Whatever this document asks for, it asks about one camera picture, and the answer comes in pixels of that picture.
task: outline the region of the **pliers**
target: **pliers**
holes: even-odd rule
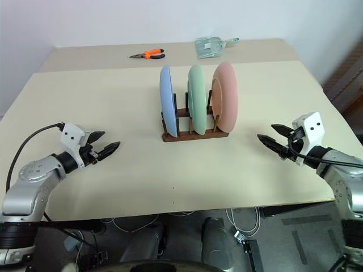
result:
[[[149,58],[159,59],[159,58],[165,57],[165,54],[160,54],[160,55],[156,55],[156,56],[152,56],[152,55],[153,54],[163,53],[163,52],[164,52],[164,49],[153,49],[153,50],[150,50],[150,51],[145,51],[145,53],[130,56],[129,58],[146,58],[147,60]]]

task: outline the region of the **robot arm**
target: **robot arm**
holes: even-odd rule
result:
[[[19,172],[17,182],[6,193],[0,213],[0,267],[27,262],[35,250],[37,222],[44,215],[48,197],[66,175],[77,168],[110,156],[120,142],[95,152],[92,143],[105,132],[89,132],[80,126],[62,128],[63,153],[32,161]]]
[[[328,183],[341,216],[345,240],[344,265],[363,266],[363,160],[320,146],[324,127],[317,112],[296,119],[294,129],[284,125],[272,127],[288,138],[287,146],[266,135],[258,134],[258,138],[282,159],[316,169],[317,175]]]

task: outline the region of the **beige table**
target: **beige table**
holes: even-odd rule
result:
[[[206,91],[216,67],[202,66]],[[189,68],[171,67],[181,107]],[[234,69],[239,115],[229,137],[176,143],[161,139],[160,67],[36,73],[0,122],[0,185],[5,186],[10,161],[25,137],[65,121],[105,130],[96,148],[113,141],[121,141],[121,147],[56,187],[48,203],[55,220],[333,199],[314,170],[280,160],[256,137],[268,134],[285,143],[270,124],[290,126],[298,116],[320,111],[323,145],[362,157],[362,145],[320,85],[299,60],[237,63]],[[187,120],[181,121],[183,128]],[[59,138],[54,129],[33,139],[14,173],[30,160],[61,152]]]

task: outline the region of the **gray floor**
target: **gray floor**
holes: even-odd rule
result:
[[[235,271],[251,271],[247,255],[233,237],[235,230],[224,210],[198,211],[190,216],[174,217],[161,214],[158,222],[168,227],[169,236],[163,258],[200,261],[201,226],[207,217],[224,218],[230,231],[230,246],[235,261]],[[154,215],[118,218],[117,223],[127,229],[137,228],[152,220]],[[240,228],[254,225],[254,209],[236,209],[235,220]],[[93,242],[92,236],[85,233]],[[74,260],[76,250],[64,250],[65,235],[52,229],[39,231],[35,254],[35,265],[39,271],[61,271],[64,264]],[[117,262],[132,235],[121,232],[112,224],[104,234],[97,235],[99,248],[107,250],[108,264]],[[341,255],[340,219],[334,203],[261,219],[261,227],[253,237],[259,243],[264,271],[327,271]],[[84,246],[82,253],[87,252]]]

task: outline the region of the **blue plate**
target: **blue plate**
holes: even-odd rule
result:
[[[160,72],[160,99],[166,130],[173,137],[178,137],[169,65]]]

